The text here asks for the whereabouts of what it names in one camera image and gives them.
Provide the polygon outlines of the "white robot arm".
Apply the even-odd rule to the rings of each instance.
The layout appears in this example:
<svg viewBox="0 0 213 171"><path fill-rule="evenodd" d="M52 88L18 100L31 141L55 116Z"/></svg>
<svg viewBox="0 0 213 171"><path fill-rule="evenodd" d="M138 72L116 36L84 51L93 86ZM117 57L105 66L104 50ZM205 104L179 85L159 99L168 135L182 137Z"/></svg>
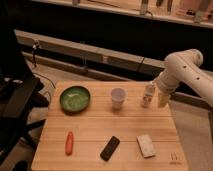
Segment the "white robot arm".
<svg viewBox="0 0 213 171"><path fill-rule="evenodd" d="M197 49L169 54L164 70L155 79L158 89L171 94L183 82L213 107L213 76L200 69L202 63L203 54Z"/></svg>

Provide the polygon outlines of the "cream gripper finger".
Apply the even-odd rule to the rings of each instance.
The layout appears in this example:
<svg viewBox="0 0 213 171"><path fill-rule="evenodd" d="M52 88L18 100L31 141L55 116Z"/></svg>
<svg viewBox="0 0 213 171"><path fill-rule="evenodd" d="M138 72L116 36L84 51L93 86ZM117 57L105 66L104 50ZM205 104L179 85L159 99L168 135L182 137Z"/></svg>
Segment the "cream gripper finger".
<svg viewBox="0 0 213 171"><path fill-rule="evenodd" d="M160 92L158 94L158 107L163 108L167 105L168 101L170 99L170 95L166 93Z"/></svg>

